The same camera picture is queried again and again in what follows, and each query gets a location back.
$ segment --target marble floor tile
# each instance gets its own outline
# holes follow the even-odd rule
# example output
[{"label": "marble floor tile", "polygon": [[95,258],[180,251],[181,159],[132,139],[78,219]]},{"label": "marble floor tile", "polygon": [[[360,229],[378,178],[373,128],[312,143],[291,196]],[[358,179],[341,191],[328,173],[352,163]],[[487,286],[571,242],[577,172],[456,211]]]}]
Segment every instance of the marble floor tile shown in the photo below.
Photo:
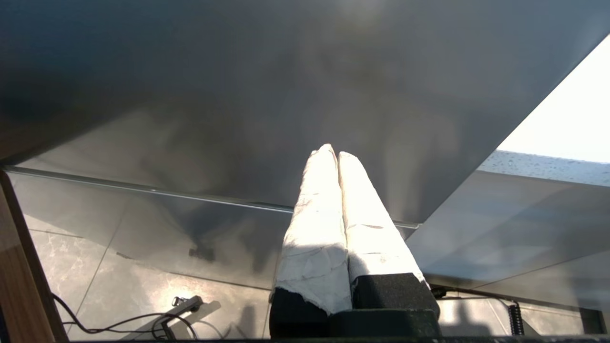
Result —
[{"label": "marble floor tile", "polygon": [[520,307],[523,320],[540,335],[584,334],[579,311],[528,303],[521,303]]},{"label": "marble floor tile", "polygon": [[[208,281],[163,272],[129,259],[113,249],[106,253],[78,318],[89,328],[102,328],[121,320],[171,309],[174,297],[199,295],[207,305],[189,315],[199,338],[260,338],[264,332],[269,291]],[[141,319],[121,330],[133,330],[149,322]],[[174,325],[179,338],[188,338],[185,327]],[[72,327],[71,340],[119,339],[124,334],[89,335]]]},{"label": "marble floor tile", "polygon": [[161,270],[271,289],[290,214],[137,195],[111,248]]},{"label": "marble floor tile", "polygon": [[30,217],[32,229],[79,236],[105,247],[133,196],[130,192],[38,176],[14,177],[17,200]]},{"label": "marble floor tile", "polygon": [[[76,312],[106,247],[62,234],[30,231],[30,235],[51,291]],[[64,322],[71,321],[61,306],[57,309]]]},{"label": "marble floor tile", "polygon": [[267,308],[267,316],[265,318],[265,328],[263,330],[263,336],[261,337],[262,339],[271,338],[271,334],[269,333],[269,314],[270,313],[271,313],[271,304],[269,304],[269,306]]},{"label": "marble floor tile", "polygon": [[448,298],[437,301],[443,336],[510,336],[506,306],[490,298]]}]

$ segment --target black cable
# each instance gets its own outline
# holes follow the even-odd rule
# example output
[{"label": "black cable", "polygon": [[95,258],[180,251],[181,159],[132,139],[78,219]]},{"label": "black cable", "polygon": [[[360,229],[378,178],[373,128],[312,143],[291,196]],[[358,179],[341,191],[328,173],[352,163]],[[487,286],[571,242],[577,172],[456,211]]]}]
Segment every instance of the black cable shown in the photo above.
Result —
[{"label": "black cable", "polygon": [[[68,324],[76,324],[76,322],[62,322],[63,325],[68,325]],[[151,330],[148,331],[138,331],[138,330],[113,330],[113,329],[108,329],[108,330],[104,330],[104,331],[109,331],[109,332],[116,332],[116,333],[150,333]]]},{"label": "black cable", "polygon": [[508,317],[511,321],[511,331],[513,336],[525,336],[523,319],[521,318],[521,308],[515,301],[514,305],[508,306]]},{"label": "black cable", "polygon": [[[53,295],[53,299],[55,299],[55,301],[57,301],[60,305],[62,305],[62,307],[66,310],[66,312],[68,313],[68,315],[70,315],[70,317],[72,318],[72,320],[74,321],[74,324],[76,324],[76,326],[81,329],[84,333],[88,333],[88,334],[96,334],[96,333],[100,333],[103,331],[110,331],[110,332],[118,332],[119,330],[112,330],[112,328],[117,327],[119,325],[137,320],[137,319],[141,319],[141,318],[145,318],[145,317],[152,317],[152,316],[161,316],[161,317],[171,317],[174,319],[178,319],[181,322],[183,322],[191,331],[191,334],[193,335],[193,339],[199,339],[197,337],[197,333],[195,332],[195,329],[193,329],[193,327],[191,326],[191,324],[186,321],[184,318],[182,318],[181,316],[178,316],[176,314],[171,314],[171,313],[149,313],[149,314],[144,314],[142,316],[137,316],[137,317],[133,317],[133,318],[129,318],[126,319],[122,322],[118,322],[116,324],[113,324],[109,327],[103,328],[103,329],[88,329],[86,328],[80,320],[78,320],[78,318],[76,318],[76,315],[74,314],[74,312],[72,312],[72,310],[70,309],[70,307],[60,298],[58,297],[56,294],[52,294]],[[130,333],[151,333],[153,336],[155,336],[154,332],[155,331],[159,331],[159,330],[153,330],[155,327],[155,325],[152,326],[152,328],[150,330],[146,330],[146,331],[138,331],[138,330],[134,330],[134,331],[129,331]]]}]

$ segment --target floor tile grout line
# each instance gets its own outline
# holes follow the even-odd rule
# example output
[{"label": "floor tile grout line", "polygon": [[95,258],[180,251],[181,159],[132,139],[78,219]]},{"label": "floor tile grout line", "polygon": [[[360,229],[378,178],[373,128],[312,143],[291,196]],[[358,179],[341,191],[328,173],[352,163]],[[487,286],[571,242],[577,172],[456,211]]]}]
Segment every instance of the floor tile grout line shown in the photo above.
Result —
[{"label": "floor tile grout line", "polygon": [[[116,236],[118,229],[121,227],[121,224],[123,223],[123,219],[125,217],[125,214],[127,214],[127,209],[129,208],[129,204],[131,203],[131,199],[127,201],[127,203],[125,204],[125,209],[123,209],[123,213],[121,214],[121,218],[119,219],[118,223],[117,223],[117,227],[115,228],[114,232],[112,233],[112,237],[110,238],[110,241],[108,241],[108,245],[106,246],[106,249],[104,250],[104,253],[102,254],[102,258],[99,259],[99,263],[97,268],[95,268],[95,273],[93,273],[93,277],[91,278],[91,281],[89,281],[89,285],[87,286],[87,290],[85,291],[85,294],[82,297],[81,303],[78,306],[78,309],[76,310],[76,312],[74,313],[74,315],[78,318],[78,314],[81,311],[81,307],[82,304],[85,303],[85,299],[87,298],[87,294],[89,293],[89,290],[91,289],[91,285],[93,284],[95,277],[98,275],[98,271],[99,271],[99,267],[102,265],[102,262],[104,262],[104,258],[106,257],[106,253],[108,252],[108,249],[110,249],[110,245],[112,244],[112,241],[114,240],[114,237]],[[72,330],[72,327],[74,327],[74,325],[70,326],[70,328],[68,329],[67,334],[70,333],[70,330]]]},{"label": "floor tile grout line", "polygon": [[73,234],[65,234],[65,233],[54,233],[53,231],[44,231],[44,230],[39,230],[39,229],[28,229],[30,231],[36,231],[38,233],[49,233],[49,234],[58,234],[60,236],[66,236],[66,237],[73,237],[73,238],[84,238],[82,236],[75,236]]},{"label": "floor tile grout line", "polygon": [[270,288],[264,288],[264,287],[257,287],[257,286],[249,286],[247,284],[240,284],[240,283],[234,283],[234,282],[230,282],[230,281],[222,281],[222,280],[216,280],[216,279],[210,279],[210,278],[204,278],[201,276],[195,276],[195,275],[189,275],[189,274],[184,274],[184,273],[178,273],[178,272],[169,272],[166,270],[162,270],[159,269],[164,273],[168,273],[168,274],[174,274],[174,275],[179,275],[179,276],[186,276],[187,278],[195,278],[195,279],[199,279],[199,280],[206,280],[206,281],[211,281],[211,282],[218,282],[218,283],[224,283],[224,284],[230,284],[232,286],[238,286],[238,287],[245,287],[245,288],[252,288],[252,289],[257,289],[259,291],[269,291],[271,292]]},{"label": "floor tile grout line", "polygon": [[[498,313],[496,312],[495,308],[493,308],[493,304],[492,302],[489,300],[490,298],[486,298],[485,300],[487,300],[487,304],[489,305],[489,308],[492,309],[493,315],[496,317],[496,319],[498,320],[498,323],[500,323],[500,326],[502,327],[502,330],[504,331],[504,334],[508,335],[511,334],[510,332],[507,331],[507,328],[504,327],[504,323],[502,322],[502,320],[500,320],[500,316],[498,315]],[[497,299],[500,303],[502,303],[503,306],[506,306],[506,304],[504,304],[502,302],[502,300]]]}]

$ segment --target tiled floor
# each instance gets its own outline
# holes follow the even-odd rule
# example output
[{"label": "tiled floor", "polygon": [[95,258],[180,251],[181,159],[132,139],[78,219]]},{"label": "tiled floor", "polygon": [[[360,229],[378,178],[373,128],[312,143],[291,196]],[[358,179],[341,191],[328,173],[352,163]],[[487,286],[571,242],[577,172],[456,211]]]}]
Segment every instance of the tiled floor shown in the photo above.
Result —
[{"label": "tiled floor", "polygon": [[[463,292],[448,292],[439,300],[444,336],[509,336],[509,301]],[[580,312],[520,302],[527,336],[584,334]]]},{"label": "tiled floor", "polygon": [[[268,330],[269,290],[177,275],[117,254],[111,248],[62,232],[26,215],[51,290],[64,299],[89,328],[171,309],[174,297],[199,295],[207,303],[187,319],[200,338],[261,338]],[[61,311],[62,320],[69,317]],[[121,330],[138,328],[142,319]],[[67,325],[71,340],[119,339],[124,334],[85,334]],[[188,338],[185,328],[175,330]]]}]

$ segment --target wooden frame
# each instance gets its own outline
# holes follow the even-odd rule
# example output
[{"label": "wooden frame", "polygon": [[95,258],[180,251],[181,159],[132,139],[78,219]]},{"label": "wooden frame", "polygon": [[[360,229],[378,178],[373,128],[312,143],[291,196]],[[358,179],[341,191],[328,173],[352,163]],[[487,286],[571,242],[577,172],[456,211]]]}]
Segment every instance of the wooden frame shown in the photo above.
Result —
[{"label": "wooden frame", "polygon": [[10,343],[66,342],[9,177],[0,171],[0,309]]}]

